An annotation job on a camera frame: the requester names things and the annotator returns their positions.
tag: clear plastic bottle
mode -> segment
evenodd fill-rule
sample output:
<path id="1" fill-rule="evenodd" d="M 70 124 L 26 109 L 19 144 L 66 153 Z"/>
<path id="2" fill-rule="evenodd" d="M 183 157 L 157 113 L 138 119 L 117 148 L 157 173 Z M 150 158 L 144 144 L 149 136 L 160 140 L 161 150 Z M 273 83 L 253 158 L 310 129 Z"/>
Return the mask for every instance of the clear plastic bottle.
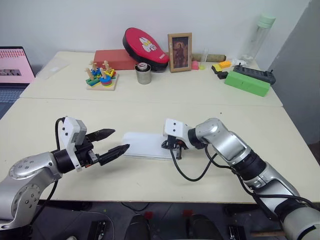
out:
<path id="1" fill-rule="evenodd" d="M 249 42 L 245 45 L 245 48 L 241 52 L 241 60 L 246 61 L 249 64 L 255 59 L 275 20 L 275 17 L 267 16 L 265 14 L 262 14 L 260 16 L 257 26 L 255 27 L 254 32 L 249 38 Z"/>

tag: laptop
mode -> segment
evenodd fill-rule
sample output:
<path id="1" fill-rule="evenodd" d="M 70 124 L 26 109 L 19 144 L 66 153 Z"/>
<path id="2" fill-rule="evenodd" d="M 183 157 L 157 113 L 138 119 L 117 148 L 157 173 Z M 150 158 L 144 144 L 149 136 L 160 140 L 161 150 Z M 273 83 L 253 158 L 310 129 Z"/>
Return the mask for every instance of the laptop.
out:
<path id="1" fill-rule="evenodd" d="M 22 46 L 0 46 L 0 119 L 34 79 Z"/>

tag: framed picture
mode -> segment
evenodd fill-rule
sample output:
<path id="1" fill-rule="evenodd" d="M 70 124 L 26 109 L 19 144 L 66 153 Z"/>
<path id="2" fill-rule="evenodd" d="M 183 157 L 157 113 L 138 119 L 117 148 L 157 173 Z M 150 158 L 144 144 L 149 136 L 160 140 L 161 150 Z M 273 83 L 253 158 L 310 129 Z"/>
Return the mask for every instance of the framed picture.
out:
<path id="1" fill-rule="evenodd" d="M 168 34 L 170 71 L 183 72 L 191 70 L 192 33 Z"/>

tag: stainless steel cup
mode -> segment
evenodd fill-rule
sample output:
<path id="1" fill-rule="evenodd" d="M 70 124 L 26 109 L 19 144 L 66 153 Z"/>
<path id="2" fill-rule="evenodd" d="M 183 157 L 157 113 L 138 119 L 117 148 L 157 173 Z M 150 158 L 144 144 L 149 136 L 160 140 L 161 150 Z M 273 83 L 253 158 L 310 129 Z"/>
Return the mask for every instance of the stainless steel cup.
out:
<path id="1" fill-rule="evenodd" d="M 136 77 L 140 84 L 151 83 L 151 66 L 145 62 L 140 62 L 135 65 Z"/>

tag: table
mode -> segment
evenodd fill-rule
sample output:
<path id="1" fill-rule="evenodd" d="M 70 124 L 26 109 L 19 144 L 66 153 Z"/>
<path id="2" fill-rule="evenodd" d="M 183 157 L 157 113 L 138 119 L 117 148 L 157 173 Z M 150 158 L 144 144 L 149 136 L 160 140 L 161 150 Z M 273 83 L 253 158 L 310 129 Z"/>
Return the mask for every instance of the table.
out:
<path id="1" fill-rule="evenodd" d="M 277 106 L 282 103 L 272 88 L 265 97 L 234 88 L 218 79 L 207 63 L 205 70 L 152 73 L 152 82 L 141 85 L 134 70 L 120 70 L 115 91 L 86 89 L 94 53 L 58 52 L 54 59 L 70 63 L 48 79 L 36 78 L 22 93 L 21 98 L 78 99 L 142 103 L 217 104 L 243 106 Z"/>
<path id="2" fill-rule="evenodd" d="M 93 150 L 98 154 L 120 145 L 126 132 L 161 133 L 166 118 L 195 126 L 218 117 L 303 197 L 320 202 L 318 163 L 285 110 L 274 106 L 20 98 L 0 120 L 0 179 L 19 159 L 53 151 L 54 123 L 63 116 L 83 120 L 88 133 L 102 128 L 116 129 L 109 138 L 94 143 Z M 219 157 L 217 162 L 223 164 Z M 186 150 L 178 162 L 190 177 L 200 175 L 207 163 L 203 150 Z M 47 188 L 41 197 L 46 198 L 49 191 Z M 202 180 L 189 182 L 177 172 L 172 161 L 123 156 L 104 166 L 96 164 L 81 172 L 64 174 L 52 199 L 254 202 L 228 170 L 212 165 Z"/>

